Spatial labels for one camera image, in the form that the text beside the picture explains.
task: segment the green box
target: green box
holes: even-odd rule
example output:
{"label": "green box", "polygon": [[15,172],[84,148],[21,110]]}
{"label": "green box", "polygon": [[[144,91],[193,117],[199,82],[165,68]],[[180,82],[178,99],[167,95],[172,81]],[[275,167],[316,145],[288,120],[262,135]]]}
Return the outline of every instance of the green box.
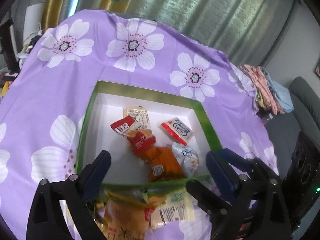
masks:
{"label": "green box", "polygon": [[[101,150],[107,150],[111,153],[113,162],[107,173],[106,181],[103,182],[103,187],[110,190],[176,187],[184,185],[190,179],[148,183],[148,176],[145,173],[149,170],[149,165],[141,165],[142,160],[139,160],[132,153],[123,153],[123,151],[128,151],[129,144],[124,137],[112,131],[110,125],[123,118],[122,108],[141,105],[148,110],[152,132],[156,136],[157,143],[160,144],[156,146],[169,146],[172,143],[171,138],[160,127],[161,122],[170,120],[166,118],[178,116],[178,118],[186,120],[182,120],[184,123],[193,124],[191,129],[195,137],[190,140],[190,143],[198,149],[194,150],[200,151],[198,152],[201,157],[199,170],[202,171],[199,176],[193,177],[193,179],[204,180],[210,178],[211,176],[205,167],[205,154],[209,150],[219,150],[222,147],[199,101],[106,81],[97,82],[87,107],[78,145],[76,172],[79,174],[84,166],[91,163]],[[123,177],[124,180],[128,178],[136,181],[115,183],[114,181],[108,181],[108,176],[111,180],[118,180]]]}

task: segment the white snack package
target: white snack package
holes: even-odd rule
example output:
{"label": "white snack package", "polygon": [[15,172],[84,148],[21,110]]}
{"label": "white snack package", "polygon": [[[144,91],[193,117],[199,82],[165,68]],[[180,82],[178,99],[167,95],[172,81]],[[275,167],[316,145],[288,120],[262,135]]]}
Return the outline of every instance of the white snack package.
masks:
{"label": "white snack package", "polygon": [[174,142],[172,144],[172,152],[186,177],[197,175],[199,156],[196,151],[181,143]]}

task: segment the red snack wrapper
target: red snack wrapper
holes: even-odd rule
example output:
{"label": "red snack wrapper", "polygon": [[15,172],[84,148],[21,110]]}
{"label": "red snack wrapper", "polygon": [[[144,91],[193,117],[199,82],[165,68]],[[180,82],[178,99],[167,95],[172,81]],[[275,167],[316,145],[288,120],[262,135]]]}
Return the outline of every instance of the red snack wrapper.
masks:
{"label": "red snack wrapper", "polygon": [[190,138],[193,136],[193,131],[187,127],[178,117],[164,122],[161,126],[179,143],[187,146]]}
{"label": "red snack wrapper", "polygon": [[143,127],[131,116],[127,116],[111,125],[114,131],[128,139],[133,147],[133,153],[138,157],[156,143],[155,136]]}

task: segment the pink cloth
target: pink cloth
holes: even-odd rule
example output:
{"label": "pink cloth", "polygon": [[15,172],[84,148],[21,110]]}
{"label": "pink cloth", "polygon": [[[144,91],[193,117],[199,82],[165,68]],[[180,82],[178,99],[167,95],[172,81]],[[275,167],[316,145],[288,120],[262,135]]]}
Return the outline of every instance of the pink cloth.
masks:
{"label": "pink cloth", "polygon": [[260,90],[264,103],[271,107],[271,110],[274,114],[277,114],[278,113],[277,102],[274,100],[270,92],[267,80],[261,70],[261,67],[244,65],[244,69],[246,70],[247,75],[251,78],[256,88]]}

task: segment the nutrition label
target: nutrition label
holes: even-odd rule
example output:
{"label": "nutrition label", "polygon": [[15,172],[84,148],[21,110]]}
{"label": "nutrition label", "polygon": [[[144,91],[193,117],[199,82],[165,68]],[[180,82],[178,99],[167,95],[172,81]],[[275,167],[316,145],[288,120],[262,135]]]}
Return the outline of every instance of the nutrition label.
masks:
{"label": "nutrition label", "polygon": [[148,116],[148,111],[142,109],[127,109],[127,115],[136,119],[140,124],[144,126],[145,129],[151,131],[150,120]]}
{"label": "nutrition label", "polygon": [[172,221],[184,221],[186,219],[185,205],[163,208],[159,210],[163,224],[167,224]]}

